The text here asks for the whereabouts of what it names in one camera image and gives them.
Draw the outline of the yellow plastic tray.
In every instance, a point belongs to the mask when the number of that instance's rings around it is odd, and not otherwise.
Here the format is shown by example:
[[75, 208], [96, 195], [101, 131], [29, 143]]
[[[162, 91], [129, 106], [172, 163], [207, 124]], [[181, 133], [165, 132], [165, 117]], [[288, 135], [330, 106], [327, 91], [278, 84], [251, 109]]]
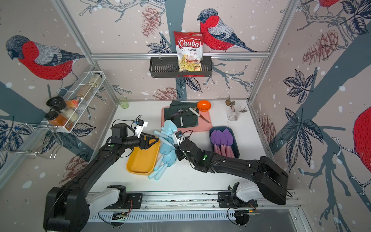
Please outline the yellow plastic tray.
[[126, 169], [131, 174], [147, 176], [151, 174], [157, 163], [157, 154], [160, 148], [160, 141], [156, 142], [149, 149], [135, 148], [129, 156]]

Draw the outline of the purple shovel pink handle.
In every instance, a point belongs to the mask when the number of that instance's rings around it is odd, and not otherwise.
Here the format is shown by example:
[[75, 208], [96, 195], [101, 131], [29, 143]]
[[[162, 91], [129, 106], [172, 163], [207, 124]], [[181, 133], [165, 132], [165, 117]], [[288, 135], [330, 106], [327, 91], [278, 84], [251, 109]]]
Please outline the purple shovel pink handle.
[[224, 129], [223, 133], [224, 133], [224, 135], [226, 137], [226, 140], [227, 140], [226, 146], [228, 147], [228, 150], [229, 150], [228, 157], [235, 158], [234, 152], [233, 152], [232, 147], [231, 147], [231, 145], [234, 142], [233, 136], [232, 136], [231, 132], [229, 131], [229, 129]]
[[227, 156], [227, 154], [226, 154], [226, 142], [227, 142], [227, 140], [226, 140], [226, 137], [225, 137], [224, 133], [220, 130], [217, 130], [215, 140], [220, 146], [221, 155], [226, 157]]
[[215, 141], [215, 135], [216, 135], [216, 130], [213, 130], [210, 134], [210, 140], [211, 140], [211, 143], [213, 145], [213, 152], [217, 153], [218, 150], [217, 150], [217, 145], [216, 145], [216, 141]]

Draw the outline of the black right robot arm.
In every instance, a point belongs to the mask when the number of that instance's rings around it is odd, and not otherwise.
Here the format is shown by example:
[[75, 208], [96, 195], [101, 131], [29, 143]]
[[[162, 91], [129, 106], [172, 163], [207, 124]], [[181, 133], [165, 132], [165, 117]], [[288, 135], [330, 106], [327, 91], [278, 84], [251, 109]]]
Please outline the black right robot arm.
[[244, 160], [228, 158], [212, 151], [201, 150], [191, 140], [175, 146], [180, 159], [188, 160], [193, 168], [203, 173], [223, 173], [254, 182], [262, 196], [277, 205], [285, 205], [288, 193], [288, 174], [272, 159]]

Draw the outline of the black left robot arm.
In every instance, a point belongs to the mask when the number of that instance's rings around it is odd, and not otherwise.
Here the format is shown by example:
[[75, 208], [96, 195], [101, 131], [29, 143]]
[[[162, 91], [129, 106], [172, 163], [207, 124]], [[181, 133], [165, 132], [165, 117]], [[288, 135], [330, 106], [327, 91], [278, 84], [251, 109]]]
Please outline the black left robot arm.
[[128, 136], [132, 127], [125, 123], [116, 124], [111, 130], [112, 136], [85, 169], [62, 187], [54, 187], [48, 192], [43, 219], [45, 231], [82, 231], [91, 216], [86, 197], [97, 180], [121, 158], [125, 150], [149, 149], [159, 141], [159, 138], [147, 133]]

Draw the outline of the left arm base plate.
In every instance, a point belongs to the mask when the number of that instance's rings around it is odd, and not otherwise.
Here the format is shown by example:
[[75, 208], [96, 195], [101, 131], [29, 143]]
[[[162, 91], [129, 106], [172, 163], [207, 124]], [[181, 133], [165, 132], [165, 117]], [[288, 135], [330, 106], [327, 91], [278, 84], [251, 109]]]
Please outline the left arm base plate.
[[143, 199], [142, 193], [128, 193], [123, 185], [110, 185], [107, 189], [118, 190], [118, 199], [105, 209], [140, 209]]

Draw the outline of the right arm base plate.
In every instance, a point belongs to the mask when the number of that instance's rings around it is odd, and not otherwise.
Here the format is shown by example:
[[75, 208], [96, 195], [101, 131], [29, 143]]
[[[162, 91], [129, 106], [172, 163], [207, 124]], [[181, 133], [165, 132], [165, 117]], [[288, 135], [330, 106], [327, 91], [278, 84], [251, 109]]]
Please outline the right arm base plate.
[[242, 208], [242, 207], [251, 207], [255, 208], [258, 206], [256, 199], [251, 199], [248, 202], [241, 200], [237, 197], [237, 187], [239, 186], [239, 182], [235, 183], [233, 188], [229, 186], [230, 191], [222, 191], [218, 192], [217, 202], [220, 208]]

